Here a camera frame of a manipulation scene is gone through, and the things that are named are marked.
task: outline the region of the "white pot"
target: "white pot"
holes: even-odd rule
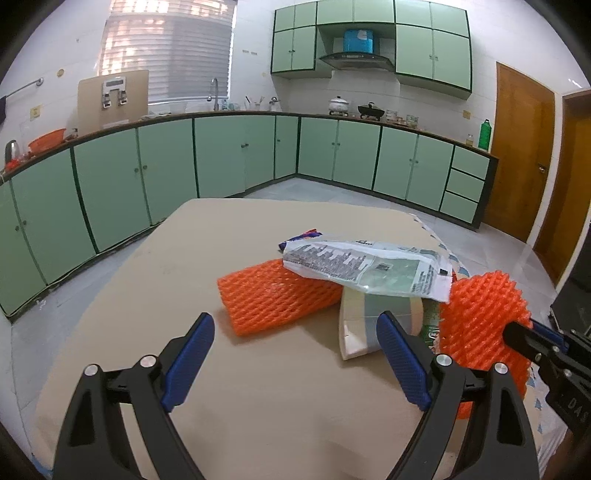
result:
[[[340,96],[337,98],[333,98],[329,103],[329,111],[330,112],[348,112],[349,111],[349,102]]]

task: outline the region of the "orange foam mesh sleeve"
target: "orange foam mesh sleeve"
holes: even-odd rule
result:
[[[300,277],[281,259],[226,275],[217,287],[239,336],[293,322],[337,303],[343,294],[341,285]]]
[[[503,362],[525,396],[530,362],[503,341],[509,322],[532,328],[521,290],[501,271],[464,278],[452,284],[449,303],[440,306],[440,349],[463,367],[489,370]],[[471,403],[460,405],[457,418],[470,416]]]

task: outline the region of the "sink faucet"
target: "sink faucet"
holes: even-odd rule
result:
[[[215,87],[215,89],[216,89],[216,97],[215,97],[215,103],[213,104],[213,111],[217,112],[220,109],[220,106],[217,103],[217,100],[219,97],[219,86],[217,84],[217,78],[212,79],[212,83],[209,86],[209,96],[207,97],[208,102],[212,101],[212,87]]]

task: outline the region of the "green bottle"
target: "green bottle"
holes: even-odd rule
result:
[[[488,118],[484,120],[484,123],[480,126],[480,138],[478,139],[478,148],[488,151],[488,147],[491,144],[491,123]]]

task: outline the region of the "drawer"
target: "drawer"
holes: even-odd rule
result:
[[[439,211],[459,220],[472,223],[474,221],[474,214],[476,213],[477,206],[478,204],[476,202],[472,202],[450,192],[445,192]]]
[[[489,158],[476,152],[456,146],[453,154],[452,167],[465,171],[482,180],[486,179]]]
[[[484,182],[482,180],[478,180],[470,175],[462,173],[461,171],[452,169],[449,173],[446,190],[448,192],[457,193],[470,200],[474,200],[475,202],[479,202],[480,194],[482,194],[482,187],[484,187]]]

